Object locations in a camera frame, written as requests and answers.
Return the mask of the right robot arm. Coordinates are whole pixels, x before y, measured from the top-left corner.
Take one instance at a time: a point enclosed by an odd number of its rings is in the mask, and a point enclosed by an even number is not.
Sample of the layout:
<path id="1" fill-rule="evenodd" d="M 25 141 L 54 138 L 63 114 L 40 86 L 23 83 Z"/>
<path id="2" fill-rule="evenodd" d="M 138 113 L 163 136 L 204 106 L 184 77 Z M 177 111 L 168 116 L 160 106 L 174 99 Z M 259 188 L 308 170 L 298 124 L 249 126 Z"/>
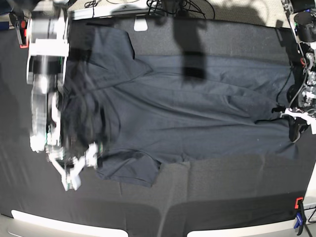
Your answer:
<path id="1" fill-rule="evenodd" d="M 63 131 L 61 103 L 70 51 L 71 14 L 67 0 L 41 0 L 31 11 L 24 30 L 28 59 L 27 84 L 31 85 L 32 130 L 30 147 L 46 152 L 61 175 L 65 190 L 77 190 L 84 167 L 97 167 L 98 145 L 89 144 L 81 155 L 71 155 L 70 139 Z"/>

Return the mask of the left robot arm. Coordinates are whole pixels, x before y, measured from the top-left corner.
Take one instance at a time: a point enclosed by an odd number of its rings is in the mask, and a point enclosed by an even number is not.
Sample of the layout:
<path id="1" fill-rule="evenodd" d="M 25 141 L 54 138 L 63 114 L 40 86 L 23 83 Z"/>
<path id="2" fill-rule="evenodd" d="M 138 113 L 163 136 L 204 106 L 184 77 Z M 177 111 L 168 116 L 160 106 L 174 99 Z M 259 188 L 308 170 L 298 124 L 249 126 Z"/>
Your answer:
<path id="1" fill-rule="evenodd" d="M 303 81 L 290 96 L 288 107 L 280 117 L 288 117 L 289 139 L 295 143 L 309 126 L 316 133 L 316 2 L 314 0 L 283 0 L 289 26 L 301 55 Z"/>

